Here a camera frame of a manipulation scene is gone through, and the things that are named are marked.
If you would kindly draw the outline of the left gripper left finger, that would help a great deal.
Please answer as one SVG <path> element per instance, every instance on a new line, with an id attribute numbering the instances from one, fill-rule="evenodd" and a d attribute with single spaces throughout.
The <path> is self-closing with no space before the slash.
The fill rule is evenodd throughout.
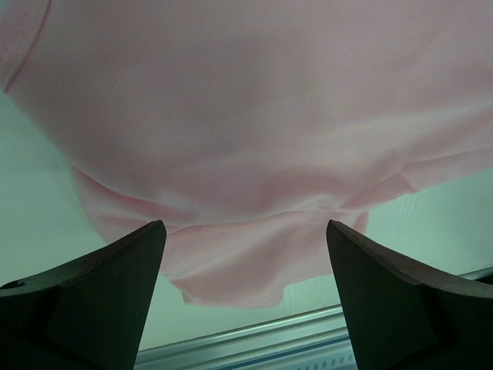
<path id="1" fill-rule="evenodd" d="M 153 221 L 1 287 L 3 369 L 132 369 L 166 243 Z"/>

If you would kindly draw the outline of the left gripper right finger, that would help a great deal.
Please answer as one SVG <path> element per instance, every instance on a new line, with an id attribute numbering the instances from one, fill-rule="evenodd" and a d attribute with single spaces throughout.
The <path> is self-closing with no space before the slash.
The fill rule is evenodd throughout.
<path id="1" fill-rule="evenodd" d="M 490 369 L 492 270 L 453 275 L 339 221 L 327 246 L 359 369 Z"/>

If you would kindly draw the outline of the pink t shirt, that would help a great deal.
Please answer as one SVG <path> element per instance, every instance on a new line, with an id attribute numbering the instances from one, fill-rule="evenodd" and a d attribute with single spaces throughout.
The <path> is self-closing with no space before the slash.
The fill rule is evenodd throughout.
<path id="1" fill-rule="evenodd" d="M 490 1 L 10 1 L 1 90 L 188 304 L 331 272 L 326 229 L 492 165 Z"/>

